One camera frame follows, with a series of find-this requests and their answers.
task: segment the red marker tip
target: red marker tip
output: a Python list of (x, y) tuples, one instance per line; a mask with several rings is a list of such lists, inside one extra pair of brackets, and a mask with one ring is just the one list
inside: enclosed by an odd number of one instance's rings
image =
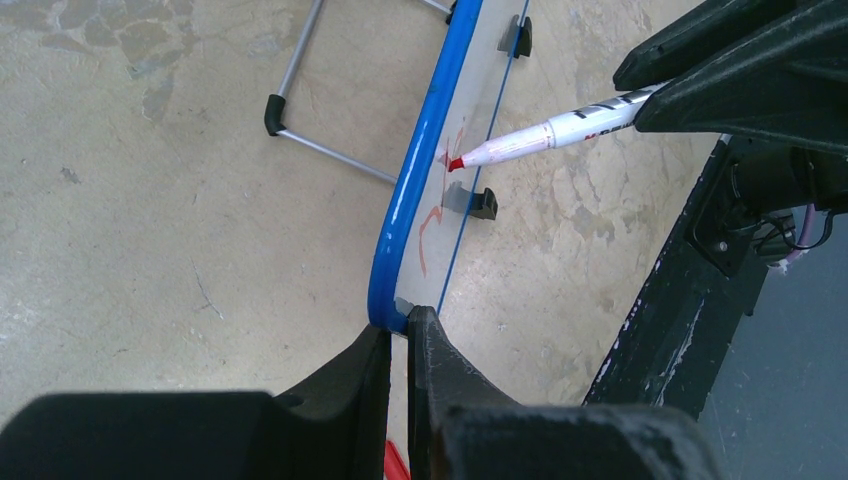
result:
[(459, 157), (456, 160), (451, 160), (451, 164), (448, 166), (448, 172), (452, 172), (457, 168), (465, 168), (465, 163), (462, 162), (462, 157)]

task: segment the worn black edge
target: worn black edge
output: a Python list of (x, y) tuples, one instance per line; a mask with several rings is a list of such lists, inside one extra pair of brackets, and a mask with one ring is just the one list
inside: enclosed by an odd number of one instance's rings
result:
[(665, 405), (700, 415), (740, 318), (753, 311), (768, 271), (750, 252), (728, 278), (688, 240), (693, 214), (710, 201), (734, 142), (728, 147), (720, 141), (713, 150), (584, 404)]
[(283, 110), (286, 108), (286, 99), (272, 93), (268, 95), (268, 103), (265, 104), (265, 130), (272, 137), (277, 136), (277, 132), (285, 130), (283, 125)]

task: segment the red scribble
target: red scribble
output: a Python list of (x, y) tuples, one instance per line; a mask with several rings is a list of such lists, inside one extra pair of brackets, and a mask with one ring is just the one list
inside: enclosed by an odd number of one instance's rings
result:
[(456, 152), (459, 149), (459, 142), (462, 140), (462, 133), (464, 131), (465, 127), (459, 129), (459, 133), (456, 135), (456, 140), (454, 140), (453, 151), (450, 150), (450, 137), (445, 139), (445, 156), (442, 158), (442, 161), (439, 162), (445, 167), (445, 172), (442, 174), (442, 200), (438, 205), (430, 210), (430, 213), (427, 214), (427, 218), (424, 219), (424, 222), (422, 222), (421, 226), (418, 228), (418, 259), (421, 261), (421, 273), (424, 275), (424, 278), (427, 278), (427, 263), (424, 261), (424, 231), (430, 224), (430, 220), (434, 218), (436, 219), (437, 224), (442, 224), (445, 193), (447, 193), (448, 188), (448, 166), (450, 165), (451, 157), (456, 155)]

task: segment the blue frame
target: blue frame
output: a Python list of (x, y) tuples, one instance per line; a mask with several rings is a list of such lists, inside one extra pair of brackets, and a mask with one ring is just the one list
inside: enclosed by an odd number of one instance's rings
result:
[[(427, 182), (428, 171), (433, 160), (433, 152), (436, 150), (445, 117), (453, 101), (454, 91), (456, 90), (462, 65), (465, 62), (465, 55), (471, 43), (471, 38), (477, 26), (477, 19), (482, 3), (483, 0), (457, 2), (450, 28), (445, 37), (444, 47), (439, 55), (436, 68), (433, 71), (430, 87), (427, 90), (427, 96), (421, 107), (421, 113), (412, 134), (409, 150), (398, 175), (398, 183), (392, 194), (392, 200), (389, 203), (386, 218), (383, 221), (383, 228), (377, 241), (377, 249), (374, 254), (368, 288), (368, 318), (372, 325), (401, 335), (406, 334), (408, 324), (406, 316), (398, 312), (395, 308), (395, 290), (401, 261), (403, 260), (403, 253), (412, 230), (412, 223), (415, 220), (415, 212), (418, 210), (421, 195)], [(520, 21), (523, 21), (526, 15), (527, 3), (529, 2), (525, 2), (524, 11), (521, 15), (522, 20)], [(495, 104), (495, 111), (492, 114), (492, 120), (489, 124), (487, 138), (492, 133), (495, 117), (503, 96), (503, 89), (509, 69), (512, 66), (512, 60), (513, 57), (510, 55)], [(479, 176), (480, 170), (478, 168), (474, 177), (473, 188), (476, 188)], [(442, 303), (444, 302), (448, 280), (453, 271), (456, 254), (459, 250), (459, 243), (465, 229), (465, 223), (468, 220), (468, 208), (470, 208), (470, 200), (468, 207), (466, 207), (456, 246), (454, 247), (445, 284), (442, 287), (442, 294), (438, 305), (439, 310), (441, 310)]]

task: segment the red object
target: red object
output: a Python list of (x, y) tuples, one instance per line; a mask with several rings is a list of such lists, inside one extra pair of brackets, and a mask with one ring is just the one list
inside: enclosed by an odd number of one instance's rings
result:
[(465, 168), (465, 164), (462, 162), (462, 157), (459, 157), (456, 160), (451, 160), (451, 164), (448, 166), (448, 171), (452, 172), (457, 168)]
[(409, 469), (397, 451), (394, 442), (386, 440), (386, 456), (383, 457), (383, 475), (387, 480), (411, 480)]

